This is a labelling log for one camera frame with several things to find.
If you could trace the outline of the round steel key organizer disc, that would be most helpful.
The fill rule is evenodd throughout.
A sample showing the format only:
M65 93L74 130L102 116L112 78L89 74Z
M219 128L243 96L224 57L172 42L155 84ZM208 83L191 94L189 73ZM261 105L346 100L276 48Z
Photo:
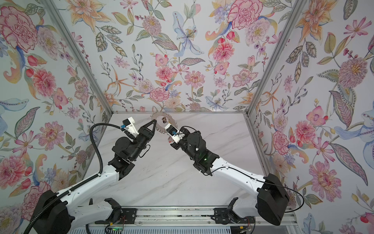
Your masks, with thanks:
M177 127L177 122L175 119L168 113L164 112L154 112L151 114L151 119L156 120L156 129L162 134L167 134L165 127L171 124L174 127Z

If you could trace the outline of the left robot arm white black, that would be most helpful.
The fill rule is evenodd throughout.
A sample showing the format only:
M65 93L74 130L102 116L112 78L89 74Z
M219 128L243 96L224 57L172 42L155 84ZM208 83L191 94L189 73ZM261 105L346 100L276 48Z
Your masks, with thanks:
M112 198L96 205L83 206L93 195L126 177L134 168L134 162L146 149L156 131L156 120L136 129L134 119L128 118L117 129L126 133L114 147L114 158L103 164L103 159L90 132L92 146L99 159L99 171L89 178L54 193L44 192L35 207L25 233L35 230L38 234L67 234L71 230L95 221L117 222L123 217L122 206Z

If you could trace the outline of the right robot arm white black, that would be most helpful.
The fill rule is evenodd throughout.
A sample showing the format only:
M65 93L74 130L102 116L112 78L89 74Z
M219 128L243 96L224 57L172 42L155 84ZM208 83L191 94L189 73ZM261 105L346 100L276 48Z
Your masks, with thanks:
M290 198L277 176L254 174L229 163L206 148L198 131L189 133L172 128L168 133L174 141L171 146L184 151L203 175L227 179L250 194L249 199L232 200L231 216L259 215L270 224L281 224Z

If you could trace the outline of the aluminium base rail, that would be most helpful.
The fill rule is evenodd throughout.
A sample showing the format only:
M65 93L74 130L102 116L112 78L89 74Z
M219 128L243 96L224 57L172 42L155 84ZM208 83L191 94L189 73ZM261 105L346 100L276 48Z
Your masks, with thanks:
M86 211L83 208L93 208L98 211L94 216L90 214L88 218L83 218ZM122 214L113 224L130 226L242 226L253 227L258 226L274 226L260 216L239 218L239 221L233 221L229 218L228 208L226 206L122 206ZM84 227L86 224L95 224L103 226L111 222L105 221L107 217L102 218L104 212L109 208L101 205L88 205L78 207L78 211L74 211L71 216L77 215L73 221L71 231ZM292 213L286 213L281 221L280 226L297 226L296 217Z

